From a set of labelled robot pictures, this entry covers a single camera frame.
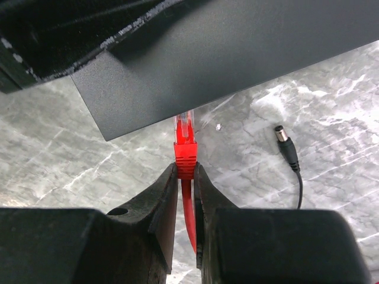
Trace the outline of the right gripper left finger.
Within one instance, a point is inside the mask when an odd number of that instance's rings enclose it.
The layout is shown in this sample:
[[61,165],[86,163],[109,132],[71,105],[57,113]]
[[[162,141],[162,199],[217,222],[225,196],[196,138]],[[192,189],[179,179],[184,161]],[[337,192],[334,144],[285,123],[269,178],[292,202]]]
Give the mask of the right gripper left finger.
[[165,283],[172,270],[177,168],[104,214],[2,208],[2,283]]

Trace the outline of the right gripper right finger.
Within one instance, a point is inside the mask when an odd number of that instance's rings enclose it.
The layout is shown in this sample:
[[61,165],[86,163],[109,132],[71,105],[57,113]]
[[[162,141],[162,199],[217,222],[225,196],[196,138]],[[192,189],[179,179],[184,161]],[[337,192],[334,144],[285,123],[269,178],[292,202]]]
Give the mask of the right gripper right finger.
[[239,208],[194,170],[197,267],[203,283],[370,283],[353,231],[320,209]]

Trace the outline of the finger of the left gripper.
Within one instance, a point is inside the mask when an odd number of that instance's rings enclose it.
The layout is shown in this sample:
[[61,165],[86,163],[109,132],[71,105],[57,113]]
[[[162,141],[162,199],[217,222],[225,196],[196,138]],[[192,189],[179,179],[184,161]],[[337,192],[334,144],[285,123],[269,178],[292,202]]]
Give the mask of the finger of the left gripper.
[[71,75],[106,51],[156,42],[188,1],[2,1],[1,92]]

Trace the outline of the black network switch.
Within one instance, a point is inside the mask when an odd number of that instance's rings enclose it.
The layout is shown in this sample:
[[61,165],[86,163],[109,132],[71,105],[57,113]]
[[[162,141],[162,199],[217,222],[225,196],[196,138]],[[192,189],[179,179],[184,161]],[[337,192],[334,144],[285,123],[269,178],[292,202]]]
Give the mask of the black network switch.
[[377,40],[377,1],[185,1],[72,80],[112,140]]

